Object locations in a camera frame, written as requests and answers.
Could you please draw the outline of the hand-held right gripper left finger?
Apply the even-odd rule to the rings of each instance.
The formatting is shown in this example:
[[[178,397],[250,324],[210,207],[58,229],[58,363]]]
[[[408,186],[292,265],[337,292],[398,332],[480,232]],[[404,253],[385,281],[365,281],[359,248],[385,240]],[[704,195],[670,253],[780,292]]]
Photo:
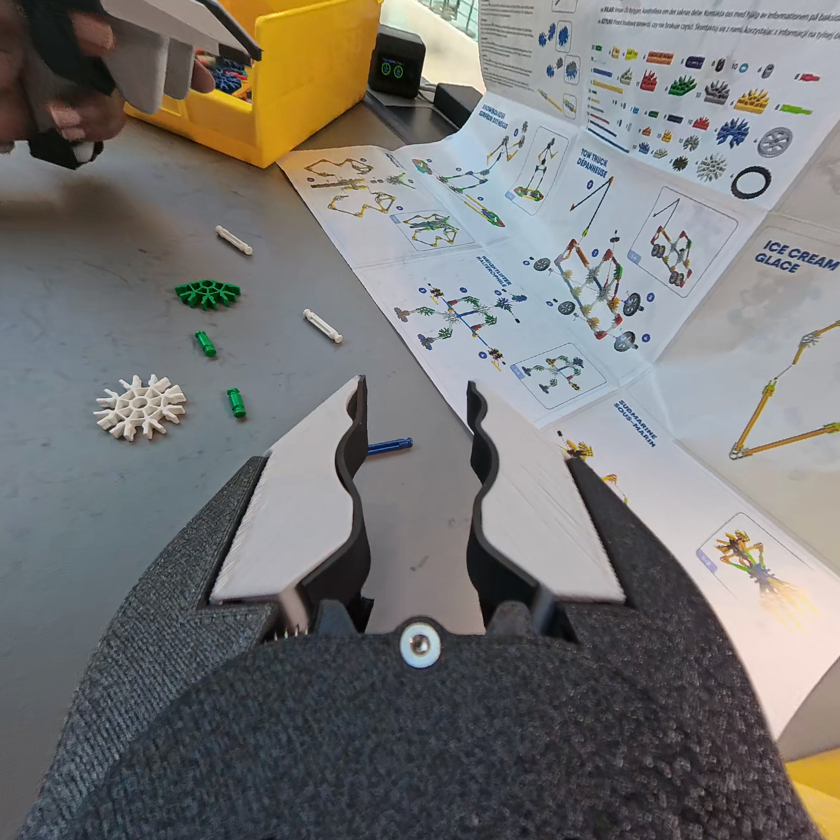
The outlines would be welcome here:
[[[371,550],[354,477],[368,454],[367,389],[353,377],[266,453],[211,591],[211,603],[280,606],[285,631],[307,631],[323,601],[359,631]]]

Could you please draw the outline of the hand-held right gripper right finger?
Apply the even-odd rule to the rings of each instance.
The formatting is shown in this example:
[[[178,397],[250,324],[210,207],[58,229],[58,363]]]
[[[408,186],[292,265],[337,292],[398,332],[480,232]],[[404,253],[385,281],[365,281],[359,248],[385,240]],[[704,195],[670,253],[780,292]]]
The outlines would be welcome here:
[[[486,630],[507,602],[527,607],[536,631],[559,631],[564,603],[624,605],[564,453],[487,384],[470,381],[466,400],[480,483],[467,571]]]

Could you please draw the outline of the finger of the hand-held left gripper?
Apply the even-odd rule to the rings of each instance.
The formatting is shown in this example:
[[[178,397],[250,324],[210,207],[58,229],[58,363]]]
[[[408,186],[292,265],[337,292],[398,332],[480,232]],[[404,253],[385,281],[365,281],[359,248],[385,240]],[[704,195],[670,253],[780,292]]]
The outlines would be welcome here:
[[[165,58],[174,42],[191,51],[219,54],[224,9],[205,1],[100,1],[116,37],[109,60]]]
[[[204,6],[226,30],[225,37],[218,37],[220,47],[224,46],[228,51],[233,50],[236,54],[247,56],[250,60],[262,60],[262,49],[221,3],[217,1],[199,1],[198,3]]]

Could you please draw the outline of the yellow bin with toy pieces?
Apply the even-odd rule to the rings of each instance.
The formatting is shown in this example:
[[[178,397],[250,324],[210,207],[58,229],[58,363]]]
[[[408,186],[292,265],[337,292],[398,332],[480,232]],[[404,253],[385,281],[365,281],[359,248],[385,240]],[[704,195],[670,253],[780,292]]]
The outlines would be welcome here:
[[[263,50],[251,100],[221,91],[126,113],[259,168],[276,162],[365,94],[381,1],[223,1]]]

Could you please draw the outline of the white snowflake toy connector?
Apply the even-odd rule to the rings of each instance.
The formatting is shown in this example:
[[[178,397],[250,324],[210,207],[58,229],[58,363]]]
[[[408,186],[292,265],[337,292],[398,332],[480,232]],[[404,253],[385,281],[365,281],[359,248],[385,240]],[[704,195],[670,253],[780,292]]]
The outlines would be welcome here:
[[[122,392],[106,390],[97,399],[99,410],[93,413],[100,428],[114,438],[133,441],[141,434],[152,440],[166,434],[164,423],[179,424],[186,413],[186,396],[179,385],[167,377],[151,374],[148,381],[134,375],[131,382],[121,380]]]

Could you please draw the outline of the green toy connector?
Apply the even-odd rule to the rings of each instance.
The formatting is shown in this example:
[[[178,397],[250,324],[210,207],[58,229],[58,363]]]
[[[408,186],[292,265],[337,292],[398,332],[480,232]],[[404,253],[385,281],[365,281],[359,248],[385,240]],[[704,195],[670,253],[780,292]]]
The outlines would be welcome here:
[[[204,279],[192,281],[174,288],[174,293],[189,308],[217,310],[218,306],[229,307],[236,303],[242,290],[233,284]]]

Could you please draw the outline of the grey desk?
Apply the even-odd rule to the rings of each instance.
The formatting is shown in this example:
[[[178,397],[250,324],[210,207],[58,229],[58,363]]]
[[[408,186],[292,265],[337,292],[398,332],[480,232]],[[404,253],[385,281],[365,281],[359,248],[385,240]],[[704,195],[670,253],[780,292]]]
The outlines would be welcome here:
[[[277,166],[131,119],[90,166],[65,171],[22,144],[1,181],[2,838],[16,838],[126,594],[249,457],[349,378],[367,377],[373,441],[414,440],[356,477],[371,630],[419,614],[481,629],[462,565],[478,481],[467,428]],[[174,293],[204,279],[241,295],[205,311]],[[151,374],[182,388],[181,422],[131,442],[100,428],[97,399]]]

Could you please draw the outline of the person's left hand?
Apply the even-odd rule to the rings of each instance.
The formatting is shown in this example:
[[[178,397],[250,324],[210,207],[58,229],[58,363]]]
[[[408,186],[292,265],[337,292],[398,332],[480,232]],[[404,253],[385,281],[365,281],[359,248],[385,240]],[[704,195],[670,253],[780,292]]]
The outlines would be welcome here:
[[[70,20],[83,53],[102,58],[116,48],[116,36],[101,16],[74,11]],[[35,134],[39,114],[47,112],[59,134],[69,141],[95,143],[117,136],[126,121],[119,91],[108,96],[94,90],[80,91],[73,96],[53,98],[38,106],[40,110],[33,109],[26,90],[26,77],[32,68],[27,58],[29,41],[28,22],[20,6],[1,1],[2,151]],[[192,89],[201,93],[214,91],[210,71],[198,59],[193,64]]]

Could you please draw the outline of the pile of colourful toy pieces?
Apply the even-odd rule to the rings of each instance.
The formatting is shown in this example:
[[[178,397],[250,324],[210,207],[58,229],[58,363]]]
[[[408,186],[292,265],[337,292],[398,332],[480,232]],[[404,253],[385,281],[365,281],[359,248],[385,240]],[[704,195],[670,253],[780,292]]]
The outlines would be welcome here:
[[[236,99],[249,102],[252,99],[252,67],[222,57],[209,60],[206,67],[214,79],[215,88]]]

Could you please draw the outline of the black box device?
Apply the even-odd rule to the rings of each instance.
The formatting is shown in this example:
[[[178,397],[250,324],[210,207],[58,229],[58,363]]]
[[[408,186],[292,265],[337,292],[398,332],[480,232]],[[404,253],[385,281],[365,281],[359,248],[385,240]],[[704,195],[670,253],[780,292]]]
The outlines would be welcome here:
[[[421,87],[426,46],[420,35],[381,24],[371,58],[368,87],[415,99]]]

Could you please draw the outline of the toy instruction poster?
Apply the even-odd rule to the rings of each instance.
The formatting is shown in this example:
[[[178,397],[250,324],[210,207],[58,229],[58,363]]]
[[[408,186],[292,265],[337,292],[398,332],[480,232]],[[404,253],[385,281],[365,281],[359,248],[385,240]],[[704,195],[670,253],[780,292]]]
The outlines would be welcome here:
[[[279,162],[462,417],[490,387],[716,607],[774,734],[838,659],[838,2],[482,2],[456,134]]]

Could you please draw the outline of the black flat device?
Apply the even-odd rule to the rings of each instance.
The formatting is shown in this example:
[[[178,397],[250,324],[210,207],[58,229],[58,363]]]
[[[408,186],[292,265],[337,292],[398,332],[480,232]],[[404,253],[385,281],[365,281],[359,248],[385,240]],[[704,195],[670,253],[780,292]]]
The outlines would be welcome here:
[[[466,125],[481,99],[482,93],[473,87],[439,82],[435,86],[433,105],[439,114],[460,130]]]

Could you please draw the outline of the stacked yellow storage bins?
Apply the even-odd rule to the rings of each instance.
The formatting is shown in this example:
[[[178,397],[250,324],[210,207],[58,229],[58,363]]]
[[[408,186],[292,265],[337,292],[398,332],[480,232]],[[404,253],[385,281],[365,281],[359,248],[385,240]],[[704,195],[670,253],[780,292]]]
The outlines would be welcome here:
[[[792,784],[822,837],[839,839],[839,799],[807,784]]]

